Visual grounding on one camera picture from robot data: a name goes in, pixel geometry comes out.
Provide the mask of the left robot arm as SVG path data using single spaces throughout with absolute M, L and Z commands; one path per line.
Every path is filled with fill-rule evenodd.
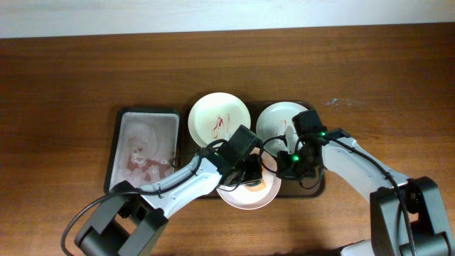
M 139 188 L 118 183 L 75 216 L 79 220 L 94 209 L 75 245 L 85 255 L 149 255 L 174 213 L 220 185 L 242 182 L 246 160 L 261 145 L 241 125 L 228 140 L 201 147 L 186 166 L 161 181 Z

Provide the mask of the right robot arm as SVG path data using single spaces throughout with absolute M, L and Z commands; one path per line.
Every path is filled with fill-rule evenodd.
M 346 131 L 327 130 L 316 110 L 300 112 L 292 122 L 298 139 L 293 153 L 278 152 L 277 177 L 302 182 L 329 170 L 369 203 L 371 238 L 337 249 L 338 255 L 454 254 L 454 236 L 433 180 L 391 169 Z

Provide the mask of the green orange sponge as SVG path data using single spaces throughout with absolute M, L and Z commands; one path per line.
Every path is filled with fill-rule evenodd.
M 248 191 L 257 192 L 265 189 L 266 183 L 262 177 L 262 171 L 252 172 L 245 182 L 245 187 Z

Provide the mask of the pale green plate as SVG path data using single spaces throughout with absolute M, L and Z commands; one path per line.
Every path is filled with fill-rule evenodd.
M 304 111 L 307 111 L 307 108 L 295 102 L 278 102 L 266 107 L 257 119 L 257 136 L 265 142 L 272 137 L 284 135 L 284 130 L 288 125 L 294 127 L 292 118 Z M 273 139 L 264 145 L 264 150 L 274 157 L 279 151 L 287 151 L 292 154 L 295 150 L 296 141 L 290 145 L 285 145 L 282 140 Z
M 217 139 L 229 140 L 240 125 L 251 127 L 250 112 L 242 100 L 225 92 L 203 96 L 188 116 L 191 138 L 201 147 Z

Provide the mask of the pink white plate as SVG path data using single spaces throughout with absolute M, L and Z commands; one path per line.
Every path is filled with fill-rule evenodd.
M 252 153 L 258 153 L 259 148 L 255 148 Z M 216 191 L 219 196 L 229 205 L 242 210 L 256 210 L 266 206 L 278 194 L 282 181 L 275 174 L 262 168 L 262 177 L 266 183 L 266 188 L 251 192 L 248 191 L 244 184 L 237 186 L 219 186 Z

